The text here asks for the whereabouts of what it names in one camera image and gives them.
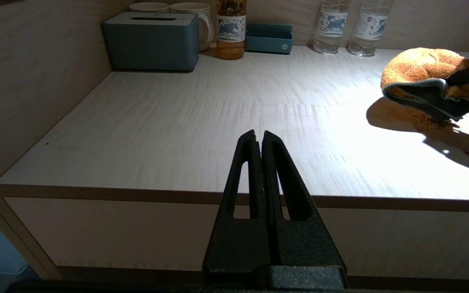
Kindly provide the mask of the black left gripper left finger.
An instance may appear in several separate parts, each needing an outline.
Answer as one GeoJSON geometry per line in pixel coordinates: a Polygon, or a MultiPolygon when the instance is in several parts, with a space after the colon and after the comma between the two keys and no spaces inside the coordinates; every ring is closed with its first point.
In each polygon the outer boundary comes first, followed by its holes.
{"type": "Polygon", "coordinates": [[[250,130],[237,141],[202,271],[205,274],[250,274],[269,263],[261,154],[256,134],[250,130]],[[250,217],[237,219],[234,211],[244,164],[248,164],[250,217]]]}

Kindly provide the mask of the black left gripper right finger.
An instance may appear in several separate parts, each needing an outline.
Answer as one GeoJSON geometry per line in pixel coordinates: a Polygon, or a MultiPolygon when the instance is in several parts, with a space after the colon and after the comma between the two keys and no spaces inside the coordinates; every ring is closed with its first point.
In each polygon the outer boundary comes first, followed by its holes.
{"type": "Polygon", "coordinates": [[[283,266],[344,267],[288,149],[270,131],[262,141],[262,164],[272,260],[283,266]]]}

